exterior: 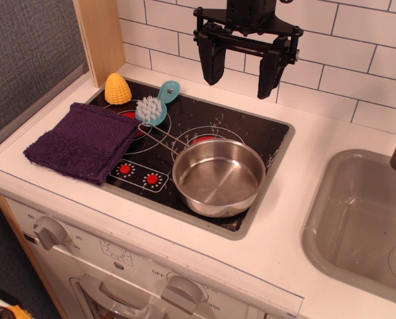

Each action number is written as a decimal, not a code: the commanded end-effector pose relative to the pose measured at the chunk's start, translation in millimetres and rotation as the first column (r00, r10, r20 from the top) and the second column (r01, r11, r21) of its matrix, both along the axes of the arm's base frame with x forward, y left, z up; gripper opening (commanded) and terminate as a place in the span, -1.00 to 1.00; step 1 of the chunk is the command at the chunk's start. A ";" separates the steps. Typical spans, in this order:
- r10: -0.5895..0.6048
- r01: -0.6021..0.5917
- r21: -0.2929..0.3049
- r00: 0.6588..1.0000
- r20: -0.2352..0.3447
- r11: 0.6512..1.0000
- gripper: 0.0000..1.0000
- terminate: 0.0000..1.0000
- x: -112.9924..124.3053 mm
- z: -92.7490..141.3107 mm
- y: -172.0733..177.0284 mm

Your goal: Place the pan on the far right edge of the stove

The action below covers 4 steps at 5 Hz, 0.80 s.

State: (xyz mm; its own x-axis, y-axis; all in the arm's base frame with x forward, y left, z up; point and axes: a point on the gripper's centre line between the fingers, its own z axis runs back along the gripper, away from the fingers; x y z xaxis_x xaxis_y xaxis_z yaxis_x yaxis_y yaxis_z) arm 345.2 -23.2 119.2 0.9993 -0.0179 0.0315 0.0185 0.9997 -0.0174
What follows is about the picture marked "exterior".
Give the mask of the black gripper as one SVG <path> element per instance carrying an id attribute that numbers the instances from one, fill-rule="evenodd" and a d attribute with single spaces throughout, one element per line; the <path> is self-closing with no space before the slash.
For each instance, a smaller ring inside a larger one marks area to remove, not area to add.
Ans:
<path id="1" fill-rule="evenodd" d="M 203 77 L 218 83 L 225 69 L 226 49 L 262 56 L 259 99 L 270 96 L 287 64 L 298 60 L 298 41 L 304 31 L 276 16 L 276 1 L 227 1 L 224 9 L 198 7 L 194 41 L 198 43 Z"/>

